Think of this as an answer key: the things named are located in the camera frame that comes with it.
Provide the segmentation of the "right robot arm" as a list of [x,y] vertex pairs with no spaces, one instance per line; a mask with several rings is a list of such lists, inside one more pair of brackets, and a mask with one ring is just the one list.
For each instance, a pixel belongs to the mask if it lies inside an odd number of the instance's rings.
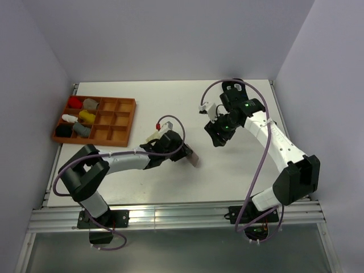
[[256,137],[279,171],[271,187],[252,197],[252,204],[246,208],[248,219],[260,221],[267,209],[287,206],[317,190],[319,159],[297,148],[267,116],[266,107],[260,100],[248,99],[243,90],[235,87],[225,89],[220,100],[225,114],[218,111],[215,103],[202,102],[199,106],[199,112],[210,119],[204,129],[213,145],[223,147],[231,140],[236,129],[243,127]]

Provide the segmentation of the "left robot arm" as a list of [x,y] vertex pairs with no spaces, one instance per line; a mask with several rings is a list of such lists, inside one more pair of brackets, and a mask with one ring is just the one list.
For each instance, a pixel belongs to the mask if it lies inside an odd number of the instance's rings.
[[133,151],[101,154],[94,145],[87,144],[60,168],[59,178],[74,202],[88,211],[90,220],[104,227],[111,220],[110,208],[98,193],[105,176],[132,169],[147,170],[166,160],[176,162],[192,155],[193,150],[173,130]]

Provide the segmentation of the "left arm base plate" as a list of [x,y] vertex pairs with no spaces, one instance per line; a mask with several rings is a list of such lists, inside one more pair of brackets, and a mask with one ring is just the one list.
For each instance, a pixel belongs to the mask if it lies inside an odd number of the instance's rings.
[[[129,224],[129,211],[128,210],[110,210],[94,219],[97,223],[107,228],[126,228]],[[79,213],[77,221],[78,229],[96,229],[99,228],[89,215],[82,210]]]

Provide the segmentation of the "cream ankle sock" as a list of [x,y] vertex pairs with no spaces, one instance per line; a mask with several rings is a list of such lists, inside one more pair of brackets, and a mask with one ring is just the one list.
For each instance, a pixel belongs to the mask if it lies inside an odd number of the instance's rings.
[[146,139],[146,143],[155,140],[155,139],[160,139],[160,135],[158,131],[155,131],[154,133],[152,133],[147,139]]

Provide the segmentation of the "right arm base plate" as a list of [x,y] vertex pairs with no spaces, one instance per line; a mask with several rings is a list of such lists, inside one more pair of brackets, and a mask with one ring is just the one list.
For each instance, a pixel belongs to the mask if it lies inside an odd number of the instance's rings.
[[[228,212],[224,215],[224,219],[229,220],[231,224],[235,224],[238,214],[241,210],[241,206],[230,206],[228,207]],[[242,217],[240,220],[240,224],[248,224],[252,220],[256,219],[257,217],[261,216],[265,212],[268,212],[268,209],[260,212],[258,211],[254,205],[248,204]],[[263,218],[259,219],[257,223],[277,223],[279,222],[278,211],[274,210],[270,214],[264,216]]]

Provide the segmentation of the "mauve sock with red stripe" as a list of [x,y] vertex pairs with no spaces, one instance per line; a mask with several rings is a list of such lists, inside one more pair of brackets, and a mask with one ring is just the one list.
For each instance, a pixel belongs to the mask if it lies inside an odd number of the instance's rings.
[[190,162],[191,165],[193,165],[195,168],[197,168],[198,167],[198,163],[199,163],[199,156],[194,152],[194,150],[188,144],[186,144],[186,146],[191,151],[186,156],[186,159]]

